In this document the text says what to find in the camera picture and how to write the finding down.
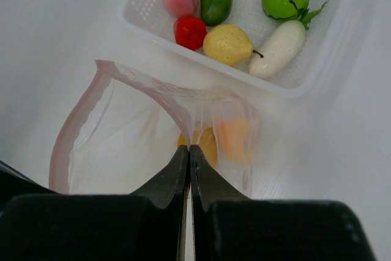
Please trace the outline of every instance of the plastic bag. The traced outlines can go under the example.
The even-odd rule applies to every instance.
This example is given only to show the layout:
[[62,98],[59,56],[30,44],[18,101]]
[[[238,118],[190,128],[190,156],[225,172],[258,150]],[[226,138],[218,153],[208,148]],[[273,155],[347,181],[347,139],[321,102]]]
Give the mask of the plastic bag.
[[245,99],[222,87],[177,87],[111,61],[96,65],[53,147],[50,189],[131,193],[159,172],[182,142],[200,144],[215,170],[250,196],[260,115]]

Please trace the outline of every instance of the white plastic basket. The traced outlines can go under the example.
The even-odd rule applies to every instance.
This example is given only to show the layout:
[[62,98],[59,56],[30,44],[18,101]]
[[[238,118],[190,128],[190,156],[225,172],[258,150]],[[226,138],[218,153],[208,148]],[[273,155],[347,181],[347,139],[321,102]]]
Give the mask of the white plastic basket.
[[[325,1],[310,0],[310,10],[319,9]],[[141,37],[154,40],[168,50],[261,89],[298,97],[310,90],[316,78],[326,68],[352,5],[355,4],[351,0],[329,0],[323,12],[310,23],[302,51],[284,70],[268,81],[248,74],[249,61],[232,68],[204,56],[202,50],[194,52],[177,45],[172,29],[175,19],[166,12],[161,0],[121,0],[117,16],[123,27]],[[224,23],[234,23],[241,27],[255,48],[259,48],[278,26],[263,13],[261,0],[233,0],[232,12]]]

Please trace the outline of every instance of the yellow fruit in bag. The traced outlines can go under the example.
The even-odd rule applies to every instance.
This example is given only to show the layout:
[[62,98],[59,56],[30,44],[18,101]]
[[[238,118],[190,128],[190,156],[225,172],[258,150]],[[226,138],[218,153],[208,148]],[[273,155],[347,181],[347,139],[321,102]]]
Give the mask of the yellow fruit in bag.
[[238,164],[249,164],[254,159],[252,127],[248,120],[231,120],[216,125],[219,150]]
[[[203,129],[201,134],[200,130],[194,130],[191,144],[199,145],[209,164],[212,167],[217,166],[217,144],[212,128]],[[187,145],[186,139],[182,134],[178,138],[178,147],[181,145]]]

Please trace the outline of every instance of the white surface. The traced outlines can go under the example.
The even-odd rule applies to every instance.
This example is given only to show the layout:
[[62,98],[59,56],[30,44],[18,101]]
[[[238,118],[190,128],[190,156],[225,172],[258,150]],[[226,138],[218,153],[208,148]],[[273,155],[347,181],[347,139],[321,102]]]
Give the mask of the white surface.
[[0,0],[3,161],[47,186],[54,140],[95,73],[94,59],[180,86],[228,84],[264,115],[256,196],[342,200],[378,259],[391,260],[389,0],[355,0],[345,53],[300,100],[267,95],[132,36],[115,17],[119,1]]
[[[310,10],[319,9],[325,1],[327,0],[310,0]],[[324,59],[333,48],[338,48],[335,39],[340,35],[343,22],[353,5],[352,0],[329,0],[322,13],[312,21],[311,30],[306,32],[306,41],[300,52],[289,66],[267,81],[249,75],[249,60],[233,68],[207,58],[202,50],[193,52],[176,46],[172,33],[174,18],[166,12],[161,0],[121,0],[117,13],[124,28],[154,40],[170,51],[255,87],[275,94],[298,97],[311,89],[319,72],[329,65]],[[262,12],[261,7],[261,0],[233,0],[230,16],[224,21],[238,25],[249,36],[256,49],[278,27],[275,21]]]

